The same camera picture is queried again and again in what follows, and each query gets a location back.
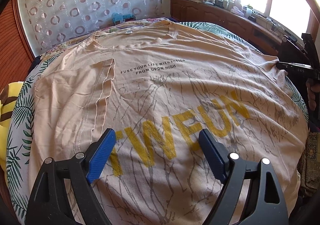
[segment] hand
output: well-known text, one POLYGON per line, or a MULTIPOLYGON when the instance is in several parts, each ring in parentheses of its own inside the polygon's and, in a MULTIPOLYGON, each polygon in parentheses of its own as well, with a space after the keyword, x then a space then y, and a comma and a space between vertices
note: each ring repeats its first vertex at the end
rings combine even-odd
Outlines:
POLYGON ((315 92, 320 92, 320 83, 314 84, 313 80, 308 79, 306 82, 307 92, 308 92, 308 100, 309 100, 309 108, 313 111, 316 109, 316 95, 315 92))

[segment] yellow letter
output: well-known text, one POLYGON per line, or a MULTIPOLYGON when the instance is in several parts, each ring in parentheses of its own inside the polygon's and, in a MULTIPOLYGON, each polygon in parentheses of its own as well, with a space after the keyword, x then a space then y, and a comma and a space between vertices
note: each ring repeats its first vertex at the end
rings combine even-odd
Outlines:
POLYGON ((162 127, 164 130, 165 140, 162 138, 161 134, 159 133, 153 122, 151 122, 150 120, 145 121, 143 123, 143 137, 145 141, 150 141, 151 136, 154 137, 154 139, 161 146, 167 158, 172 159, 176 157, 177 154, 174 148, 169 117, 162 117, 162 127))
MULTIPOLYGON (((116 140, 119 140, 121 138, 123 138, 122 131, 117 131, 116 132, 116 140)), ((113 148, 109 158, 110 158, 111 166, 113 169, 113 175, 114 176, 122 175, 122 168, 121 168, 121 165, 120 165, 118 155, 117 155, 115 148, 113 148)))
POLYGON ((133 132, 131 127, 124 129, 125 133, 127 134, 130 142, 132 143, 134 149, 137 151, 139 157, 141 158, 142 162, 146 167, 151 167, 155 164, 153 158, 153 150, 151 145, 151 140, 148 137, 144 137, 144 143, 147 149, 141 144, 139 139, 137 138, 136 134, 133 132))
POLYGON ((191 126, 186 126, 183 124, 184 121, 188 119, 192 119, 195 117, 194 111, 193 110, 188 110, 186 112, 183 112, 181 114, 173 115, 173 120, 176 123, 177 127, 180 130, 180 133, 184 140, 186 141, 187 145, 189 148, 193 151, 197 151, 200 149, 200 145, 197 142, 193 142, 190 135, 197 133, 202 130, 201 123, 196 123, 191 126))
POLYGON ((223 120, 224 123, 224 129, 220 130, 217 129, 214 124, 212 123, 211 119, 209 118, 208 114, 206 113, 206 111, 204 110, 204 108, 202 106, 198 107, 198 110, 202 116, 202 118, 204 119, 204 122, 206 123, 206 125, 208 126, 209 130, 216 136, 218 137, 224 137, 226 135, 228 135, 228 133, 231 130, 231 124, 230 121, 228 120, 226 114, 224 113, 224 111, 222 110, 220 104, 214 99, 212 100, 213 105, 215 106, 215 108, 217 109, 220 117, 223 120))
POLYGON ((229 114, 232 117, 232 119, 235 122, 235 124, 237 126, 239 126, 240 124, 239 124, 236 116, 233 114, 233 112, 231 110, 231 107, 233 107, 236 110, 236 112, 241 114, 245 119, 250 118, 250 114, 249 114, 248 110, 246 109, 246 107, 241 102, 239 102, 235 91, 231 92, 231 96, 235 101, 237 101, 239 103, 239 105, 237 103, 235 103, 234 101, 230 100, 229 98, 223 96, 223 95, 220 96, 220 99, 226 105, 226 109, 229 112, 229 114))

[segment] neckline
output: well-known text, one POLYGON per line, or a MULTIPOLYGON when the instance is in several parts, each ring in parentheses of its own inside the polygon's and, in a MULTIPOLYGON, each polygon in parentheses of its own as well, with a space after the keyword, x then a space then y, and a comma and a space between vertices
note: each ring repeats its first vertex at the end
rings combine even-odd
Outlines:
MULTIPOLYGON (((137 43, 137 44, 129 44, 129 45, 118 45, 115 47, 106 47, 103 46, 101 44, 99 44, 96 40, 94 40, 91 45, 98 49, 98 50, 103 50, 103 51, 120 51, 120 50, 131 50, 131 49, 141 49, 144 47, 148 47, 148 46, 153 46, 156 44, 160 44, 160 43, 164 43, 164 42, 168 42, 169 40, 172 39, 176 39, 177 37, 177 31, 176 31, 176 27, 174 25, 173 22, 171 21, 167 21, 167 20, 162 20, 159 22, 156 22, 154 24, 152 24, 151 26, 146 26, 143 27, 143 29, 152 29, 152 28, 156 28, 156 27, 160 27, 160 26, 167 26, 169 28, 169 31, 163 36, 163 37, 156 37, 153 41, 151 42, 143 42, 143 43, 137 43)), ((107 36, 110 36, 112 34, 125 34, 125 32, 127 31, 139 31, 141 30, 141 28, 137 28, 137 29, 123 29, 121 32, 117 33, 111 33, 106 35, 106 38, 108 38, 107 36)))

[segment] yellow plush toy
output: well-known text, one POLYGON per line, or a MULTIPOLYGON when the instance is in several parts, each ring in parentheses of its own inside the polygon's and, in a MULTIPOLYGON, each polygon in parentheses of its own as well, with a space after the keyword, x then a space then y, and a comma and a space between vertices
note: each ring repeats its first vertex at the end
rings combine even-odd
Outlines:
POLYGON ((0 93, 0 166, 4 171, 5 182, 8 186, 6 172, 7 140, 12 111, 22 88, 23 82, 10 83, 0 93))

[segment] silver screw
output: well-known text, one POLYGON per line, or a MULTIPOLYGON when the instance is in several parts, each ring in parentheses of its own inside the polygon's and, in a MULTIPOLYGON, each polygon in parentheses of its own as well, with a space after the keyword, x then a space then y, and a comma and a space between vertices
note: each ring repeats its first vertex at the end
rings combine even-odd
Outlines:
POLYGON ((76 159, 84 158, 84 153, 80 152, 76 154, 76 159))
POLYGON ((264 164, 270 164, 270 160, 268 158, 262 158, 262 162, 264 164))
POLYGON ((52 162, 52 158, 51 157, 48 157, 45 161, 44 161, 46 164, 50 164, 52 162))
POLYGON ((237 160, 239 158, 239 155, 237 153, 231 153, 230 154, 230 157, 233 159, 233 160, 237 160))

